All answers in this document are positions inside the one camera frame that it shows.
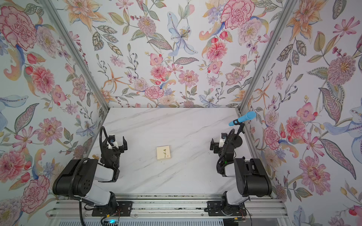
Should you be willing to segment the cream jewelry box lid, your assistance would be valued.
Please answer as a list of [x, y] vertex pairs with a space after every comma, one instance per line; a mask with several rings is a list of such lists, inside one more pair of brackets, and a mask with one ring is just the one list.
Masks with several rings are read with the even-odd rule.
[[156, 148], [156, 159], [159, 161], [171, 159], [170, 146], [157, 147]]

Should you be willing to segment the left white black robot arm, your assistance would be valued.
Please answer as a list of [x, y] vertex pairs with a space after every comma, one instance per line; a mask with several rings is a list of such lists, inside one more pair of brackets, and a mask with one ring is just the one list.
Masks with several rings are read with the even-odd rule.
[[73, 159], [56, 178], [52, 191], [55, 195], [68, 197], [90, 206], [93, 217], [128, 217], [132, 202], [117, 201], [113, 192], [106, 191], [94, 183], [115, 183], [119, 177], [120, 155], [128, 149], [123, 139], [117, 145], [112, 135], [110, 145], [107, 140], [101, 143], [101, 160], [83, 158]]

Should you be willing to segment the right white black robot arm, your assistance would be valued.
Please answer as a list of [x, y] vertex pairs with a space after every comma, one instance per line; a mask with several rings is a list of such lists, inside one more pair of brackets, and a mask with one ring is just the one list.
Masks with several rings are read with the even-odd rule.
[[245, 202], [252, 196], [270, 196], [272, 184], [260, 159], [236, 157], [235, 149], [243, 144], [242, 138], [231, 131], [222, 133], [219, 142], [211, 140], [210, 150], [219, 156], [216, 171], [223, 177], [234, 178], [236, 186], [223, 192], [219, 201], [208, 201], [204, 209], [210, 217], [245, 217]]

